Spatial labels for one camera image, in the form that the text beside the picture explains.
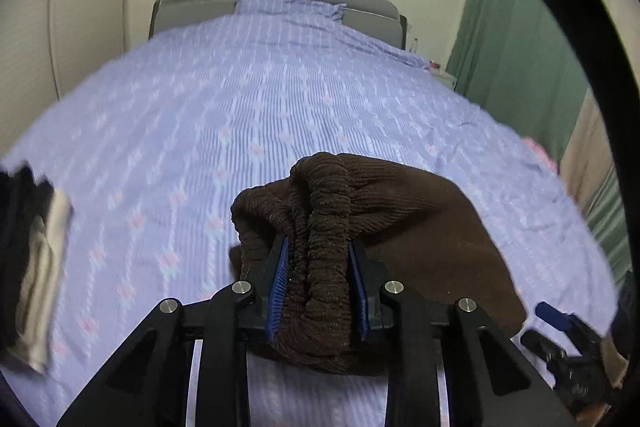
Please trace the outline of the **cream folded garment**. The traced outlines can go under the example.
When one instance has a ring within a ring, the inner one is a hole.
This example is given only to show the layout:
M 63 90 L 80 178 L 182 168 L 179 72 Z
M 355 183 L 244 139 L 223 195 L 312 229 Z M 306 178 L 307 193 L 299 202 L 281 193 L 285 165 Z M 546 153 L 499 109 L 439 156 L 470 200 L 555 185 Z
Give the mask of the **cream folded garment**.
M 18 286 L 15 337 L 9 343 L 9 352 L 39 374 L 46 373 L 49 365 L 53 308 L 72 211 L 66 193 L 55 188 L 27 221 L 26 270 Z

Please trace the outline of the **black folded garment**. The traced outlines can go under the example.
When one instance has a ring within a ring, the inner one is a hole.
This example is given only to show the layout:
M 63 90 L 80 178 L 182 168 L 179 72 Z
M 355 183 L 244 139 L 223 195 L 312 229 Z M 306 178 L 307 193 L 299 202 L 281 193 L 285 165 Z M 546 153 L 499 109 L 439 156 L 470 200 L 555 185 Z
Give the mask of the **black folded garment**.
M 29 234 L 46 220 L 54 188 L 37 183 L 29 165 L 1 173 L 1 352 L 15 343 L 16 314 L 29 262 Z

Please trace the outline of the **purple floral pillow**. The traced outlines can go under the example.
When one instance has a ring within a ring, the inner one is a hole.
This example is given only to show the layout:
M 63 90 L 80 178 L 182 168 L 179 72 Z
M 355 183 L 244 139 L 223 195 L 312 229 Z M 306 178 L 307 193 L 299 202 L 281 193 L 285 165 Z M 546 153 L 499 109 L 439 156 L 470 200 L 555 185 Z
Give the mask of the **purple floral pillow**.
M 239 15 L 317 15 L 339 22 L 345 10 L 345 3 L 316 0 L 234 0 Z

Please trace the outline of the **white bedside table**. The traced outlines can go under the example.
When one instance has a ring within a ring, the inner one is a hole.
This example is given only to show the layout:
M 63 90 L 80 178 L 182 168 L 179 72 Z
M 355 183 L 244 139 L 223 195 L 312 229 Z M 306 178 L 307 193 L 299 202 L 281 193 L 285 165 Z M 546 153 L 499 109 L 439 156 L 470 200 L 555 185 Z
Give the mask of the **white bedside table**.
M 442 66 L 437 63 L 431 62 L 428 71 L 430 72 L 432 77 L 443 86 L 452 91 L 456 90 L 457 78 L 454 77 L 454 75 L 449 74 L 449 72 L 446 72 L 445 69 L 442 69 Z

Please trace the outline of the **beige curtain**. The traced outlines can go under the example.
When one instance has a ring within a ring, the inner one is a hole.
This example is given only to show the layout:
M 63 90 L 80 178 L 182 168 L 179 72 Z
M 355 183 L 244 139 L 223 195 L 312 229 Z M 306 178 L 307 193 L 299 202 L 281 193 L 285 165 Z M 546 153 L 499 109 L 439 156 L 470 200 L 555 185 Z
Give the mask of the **beige curtain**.
M 560 177 L 582 212 L 586 212 L 613 166 L 600 108 L 587 89 L 575 127 L 560 161 Z

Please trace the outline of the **brown corduroy pants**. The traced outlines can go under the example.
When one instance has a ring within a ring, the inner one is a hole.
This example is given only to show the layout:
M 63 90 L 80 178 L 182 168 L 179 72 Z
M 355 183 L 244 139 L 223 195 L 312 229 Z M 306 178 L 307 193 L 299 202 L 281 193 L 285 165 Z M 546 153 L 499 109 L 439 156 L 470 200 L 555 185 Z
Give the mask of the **brown corduroy pants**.
M 321 152 L 287 178 L 241 192 L 231 207 L 242 277 L 288 240 L 281 324 L 250 350 L 321 373 L 378 376 L 380 352 L 358 345 L 349 303 L 348 246 L 360 244 L 393 279 L 439 303 L 470 297 L 508 336 L 526 311 L 472 202 L 454 182 L 388 160 Z

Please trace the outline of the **pink crumpled cloth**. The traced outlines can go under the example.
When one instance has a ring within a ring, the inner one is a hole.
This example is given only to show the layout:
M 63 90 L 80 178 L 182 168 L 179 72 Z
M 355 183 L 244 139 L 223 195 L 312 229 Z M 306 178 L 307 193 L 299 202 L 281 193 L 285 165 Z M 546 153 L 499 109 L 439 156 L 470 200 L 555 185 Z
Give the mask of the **pink crumpled cloth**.
M 523 136 L 522 142 L 532 151 L 532 153 L 552 172 L 558 172 L 558 164 L 547 153 L 542 145 L 530 136 Z

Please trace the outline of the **green curtain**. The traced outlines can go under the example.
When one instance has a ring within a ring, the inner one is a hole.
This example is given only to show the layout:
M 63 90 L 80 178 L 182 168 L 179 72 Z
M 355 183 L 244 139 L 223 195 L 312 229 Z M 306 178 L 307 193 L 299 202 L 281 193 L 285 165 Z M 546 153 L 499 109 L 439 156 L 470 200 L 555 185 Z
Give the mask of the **green curtain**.
M 457 78 L 458 93 L 542 145 L 560 175 L 590 87 L 544 2 L 465 0 L 447 70 Z M 631 255 L 614 161 L 582 215 L 620 282 L 631 269 Z

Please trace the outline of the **purple floral bed sheet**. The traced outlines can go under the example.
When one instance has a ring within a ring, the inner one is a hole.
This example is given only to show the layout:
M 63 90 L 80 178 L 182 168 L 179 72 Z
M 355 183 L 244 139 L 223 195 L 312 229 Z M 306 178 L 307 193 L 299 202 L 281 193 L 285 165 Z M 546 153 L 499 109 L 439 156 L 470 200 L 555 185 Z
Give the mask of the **purple floral bed sheet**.
M 70 198 L 48 373 L 6 367 L 52 426 L 160 300 L 231 282 L 230 208 L 318 152 L 451 180 L 503 255 L 527 309 L 599 332 L 617 291 L 564 184 L 510 128 L 435 80 L 422 57 L 321 15 L 232 14 L 168 30 L 105 64 L 2 157 Z

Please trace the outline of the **white louvered wardrobe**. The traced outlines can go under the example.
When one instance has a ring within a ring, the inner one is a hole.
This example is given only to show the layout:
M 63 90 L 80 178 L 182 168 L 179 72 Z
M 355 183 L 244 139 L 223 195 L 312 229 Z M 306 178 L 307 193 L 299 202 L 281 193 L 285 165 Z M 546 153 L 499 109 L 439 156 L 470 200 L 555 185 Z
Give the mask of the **white louvered wardrobe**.
M 1 147 L 130 47 L 127 0 L 1 0 Z

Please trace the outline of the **grey padded headboard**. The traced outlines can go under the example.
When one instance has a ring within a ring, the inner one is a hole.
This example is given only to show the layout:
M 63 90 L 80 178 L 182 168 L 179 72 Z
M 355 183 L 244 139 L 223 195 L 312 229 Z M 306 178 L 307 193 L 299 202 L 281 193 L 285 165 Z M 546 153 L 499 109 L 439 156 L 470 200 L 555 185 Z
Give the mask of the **grey padded headboard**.
M 149 35 L 233 13 L 324 15 L 401 50 L 407 42 L 407 20 L 388 0 L 156 0 Z

